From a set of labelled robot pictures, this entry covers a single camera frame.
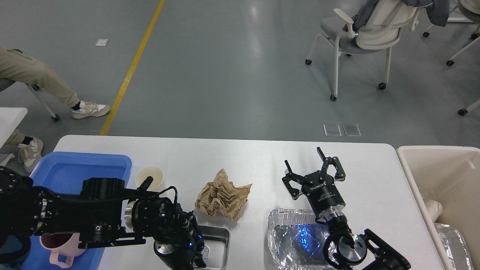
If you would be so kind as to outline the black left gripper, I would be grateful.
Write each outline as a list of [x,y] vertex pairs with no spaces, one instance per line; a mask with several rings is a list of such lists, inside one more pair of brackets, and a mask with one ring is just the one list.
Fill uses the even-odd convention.
[[180,225],[163,239],[155,240],[154,253],[172,270],[205,268],[203,234],[193,212],[184,212]]

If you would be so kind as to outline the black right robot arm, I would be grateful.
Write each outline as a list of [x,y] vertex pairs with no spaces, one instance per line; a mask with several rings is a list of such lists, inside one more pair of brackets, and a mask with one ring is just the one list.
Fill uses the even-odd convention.
[[335,186],[336,181],[345,180],[346,173],[338,157],[326,156],[319,147],[317,152],[322,159],[320,170],[299,175],[285,160],[287,172],[282,181],[293,200],[305,195],[315,222],[327,226],[329,235],[322,248],[326,262],[337,270],[351,270],[371,252],[374,261],[366,270],[410,269],[410,262],[370,229],[365,229],[363,234],[352,232],[342,212],[346,203]]

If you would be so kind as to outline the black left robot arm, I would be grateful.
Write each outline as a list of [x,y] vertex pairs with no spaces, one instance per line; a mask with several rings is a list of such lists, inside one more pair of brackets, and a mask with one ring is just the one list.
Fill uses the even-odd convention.
[[1,255],[11,263],[28,253],[30,236],[79,233],[84,249],[144,244],[152,237],[155,254],[173,270],[205,268],[204,240],[194,213],[147,189],[125,188],[118,178],[90,178],[79,195],[55,193],[14,170],[1,167],[1,244],[16,237],[21,249]]

